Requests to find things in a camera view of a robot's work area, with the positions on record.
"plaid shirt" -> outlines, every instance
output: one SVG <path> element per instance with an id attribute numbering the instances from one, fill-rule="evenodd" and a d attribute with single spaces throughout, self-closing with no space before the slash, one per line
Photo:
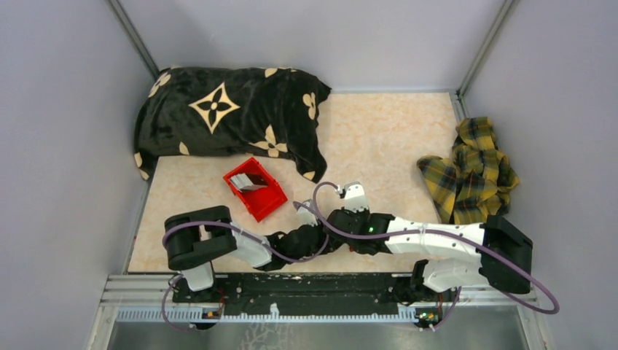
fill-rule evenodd
<path id="1" fill-rule="evenodd" d="M 462 120 L 451 159 L 425 156 L 416 162 L 443 223 L 485 222 L 509 211 L 509 192 L 519 184 L 509 158 L 498 151 L 488 117 Z"/>

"black pillow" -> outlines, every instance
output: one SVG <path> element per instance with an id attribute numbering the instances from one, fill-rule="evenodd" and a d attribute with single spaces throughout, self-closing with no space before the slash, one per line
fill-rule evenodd
<path id="1" fill-rule="evenodd" d="M 137 166 L 148 179 L 160 156 L 251 153 L 291 159 L 318 182 L 318 105 L 330 90 L 298 69 L 165 69 L 136 121 Z"/>

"white wall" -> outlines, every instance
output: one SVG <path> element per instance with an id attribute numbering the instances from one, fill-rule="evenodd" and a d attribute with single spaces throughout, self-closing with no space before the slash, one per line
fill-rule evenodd
<path id="1" fill-rule="evenodd" d="M 103 0 L 1 8 L 0 347 L 82 349 L 131 240 L 152 78 Z"/>
<path id="2" fill-rule="evenodd" d="M 562 303 L 555 349 L 618 344 L 618 1 L 521 1 L 466 97 L 522 184 L 509 218 Z"/>
<path id="3" fill-rule="evenodd" d="M 339 91 L 455 89 L 503 0 L 122 0 L 160 68 L 293 66 Z"/>

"fabric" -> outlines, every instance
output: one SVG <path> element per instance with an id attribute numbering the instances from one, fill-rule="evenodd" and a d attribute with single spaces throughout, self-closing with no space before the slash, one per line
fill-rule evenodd
<path id="1" fill-rule="evenodd" d="M 318 105 L 330 87 L 296 69 L 173 68 L 161 71 L 136 121 L 136 164 L 144 179 L 167 155 L 237 153 L 293 160 L 318 182 Z"/>
<path id="2" fill-rule="evenodd" d="M 422 157 L 416 163 L 443 223 L 485 222 L 509 211 L 511 190 L 519 184 L 509 158 L 498 150 L 488 117 L 465 119 L 450 159 Z"/>

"red plastic bin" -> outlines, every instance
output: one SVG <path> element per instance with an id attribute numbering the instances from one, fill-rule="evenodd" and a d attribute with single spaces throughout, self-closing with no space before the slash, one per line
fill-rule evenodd
<path id="1" fill-rule="evenodd" d="M 250 192 L 241 192 L 237 190 L 230 181 L 230 177 L 243 173 L 260 175 L 266 181 L 267 186 Z M 253 157 L 249 158 L 245 163 L 240 164 L 236 169 L 225 174 L 223 180 L 225 180 L 232 192 L 245 204 L 247 210 L 255 217 L 257 222 L 262 221 L 270 213 L 275 211 L 275 209 L 288 201 L 279 183 L 266 172 L 262 165 Z"/>

